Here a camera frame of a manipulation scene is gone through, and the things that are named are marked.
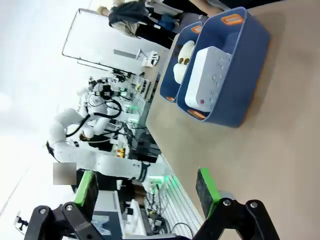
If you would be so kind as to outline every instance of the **large blue bin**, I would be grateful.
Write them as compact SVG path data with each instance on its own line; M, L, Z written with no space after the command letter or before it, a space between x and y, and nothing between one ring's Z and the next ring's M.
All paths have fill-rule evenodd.
M171 103L175 103L177 101L177 94L181 86L175 81L174 77L174 66L178 63L177 54L180 52L179 46L183 46L186 42L190 40L196 43L200 35L200 28L202 27L202 25L202 22L199 21L189 26L186 26L184 29L182 29L176 41L173 54L170 58L168 67L165 71L160 87L160 95Z
M243 7L209 18L202 27L181 83L178 107L198 121L239 127L252 101L269 40L268 31ZM210 46L232 54L232 58L213 110L202 112L189 107L185 96L197 52Z

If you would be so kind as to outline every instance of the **white device with holes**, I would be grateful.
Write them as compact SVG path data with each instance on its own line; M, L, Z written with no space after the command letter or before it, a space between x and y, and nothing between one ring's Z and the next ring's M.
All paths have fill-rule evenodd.
M202 112L214 109L231 58L231 54L215 46L198 51L184 98L189 107Z

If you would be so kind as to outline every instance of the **bin handle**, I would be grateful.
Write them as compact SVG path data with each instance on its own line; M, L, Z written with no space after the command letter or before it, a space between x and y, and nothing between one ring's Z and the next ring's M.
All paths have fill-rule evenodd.
M191 28L192 32L199 34L201 32L202 26L198 25L198 26L194 26L193 28Z
M202 115L200 112L196 111L196 110L193 110L193 109L188 109L188 113L190 115L192 115L193 117L197 118L197 119L200 119L200 120L203 120L205 119L206 117L204 115Z
M173 102L175 100L172 96L167 96L165 99L169 100L170 102Z
M239 14L232 14L229 16L224 16L221 18L222 22L226 25L235 25L242 24L244 22L244 18Z

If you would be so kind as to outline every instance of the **workbench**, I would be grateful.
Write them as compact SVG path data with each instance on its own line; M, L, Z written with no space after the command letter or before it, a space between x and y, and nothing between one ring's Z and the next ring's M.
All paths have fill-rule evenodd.
M319 11L318 0L249 10L271 41L239 128L196 121L157 88L146 125L201 214L197 170L208 167L218 189L240 203L261 200L281 239L319 239ZM239 239L230 236L222 239Z

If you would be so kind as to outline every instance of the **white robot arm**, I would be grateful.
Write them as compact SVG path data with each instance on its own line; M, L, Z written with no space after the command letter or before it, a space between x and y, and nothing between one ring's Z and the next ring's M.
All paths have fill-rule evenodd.
M166 167L160 163L141 162L105 155L101 152L81 149L67 144L66 128L72 124L80 124L84 119L72 108L65 110L54 118L48 144L53 149L57 161L76 163L77 168L93 170L107 176L136 179L142 182L147 192L150 188L149 179L151 176L165 176Z

